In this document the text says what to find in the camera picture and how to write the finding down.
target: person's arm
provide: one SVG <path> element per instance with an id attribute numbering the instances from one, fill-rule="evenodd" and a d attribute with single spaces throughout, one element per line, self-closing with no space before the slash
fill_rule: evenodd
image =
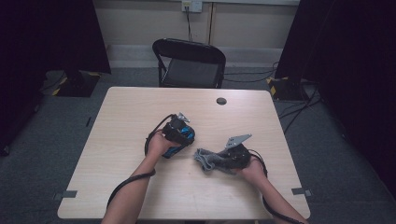
<path id="1" fill-rule="evenodd" d="M 169 147 L 176 146 L 163 137 L 161 131 L 151 138 L 148 144 L 148 154 L 131 174 L 141 175 L 153 171 L 158 160 Z M 121 188 L 108 206 L 102 223 L 135 223 L 145 200 L 149 185 L 149 177 L 133 181 Z"/>
<path id="2" fill-rule="evenodd" d="M 308 223 L 305 218 L 303 218 L 270 183 L 262 170 L 262 164 L 259 162 L 259 159 L 252 157 L 247 168 L 242 170 L 235 169 L 234 171 L 256 187 L 273 210 L 286 217 L 291 217 L 300 222 Z M 277 224 L 289 223 L 276 216 L 274 216 L 274 221 Z"/>

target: right hand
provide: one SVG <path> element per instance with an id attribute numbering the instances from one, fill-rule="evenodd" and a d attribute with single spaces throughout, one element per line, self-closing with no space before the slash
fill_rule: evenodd
<path id="1" fill-rule="evenodd" d="M 246 179 L 246 181 L 254 186 L 256 186 L 260 180 L 267 178 L 262 169 L 262 164 L 259 159 L 255 157 L 250 157 L 250 162 L 248 166 L 244 169 L 233 169 L 235 173 L 241 175 Z"/>

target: table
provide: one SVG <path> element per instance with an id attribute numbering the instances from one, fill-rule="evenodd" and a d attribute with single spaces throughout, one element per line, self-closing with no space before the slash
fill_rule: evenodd
<path id="1" fill-rule="evenodd" d="M 218 98 L 225 105 L 217 104 Z M 241 177 L 204 173 L 193 159 L 198 147 L 219 152 L 229 137 L 251 133 L 244 146 L 257 150 L 269 179 L 304 217 L 310 216 L 272 98 L 267 91 L 110 88 L 81 153 L 60 218 L 102 218 L 112 190 L 143 160 L 149 132 L 182 112 L 196 132 L 192 145 L 162 158 L 151 178 L 139 219 L 267 219 L 261 195 Z"/>

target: black folding chair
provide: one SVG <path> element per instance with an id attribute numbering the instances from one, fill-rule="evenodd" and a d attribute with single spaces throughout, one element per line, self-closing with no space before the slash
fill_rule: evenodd
<path id="1" fill-rule="evenodd" d="M 211 45 L 164 38 L 154 42 L 160 87 L 221 88 L 225 56 Z M 166 67 L 163 58 L 171 59 Z"/>

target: wall outlet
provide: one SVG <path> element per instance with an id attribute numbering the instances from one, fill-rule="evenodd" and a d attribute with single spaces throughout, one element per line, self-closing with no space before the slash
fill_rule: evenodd
<path id="1" fill-rule="evenodd" d="M 181 1 L 181 11 L 202 12 L 202 1 Z"/>
<path id="2" fill-rule="evenodd" d="M 181 11 L 191 11 L 192 2 L 191 1 L 181 1 Z"/>

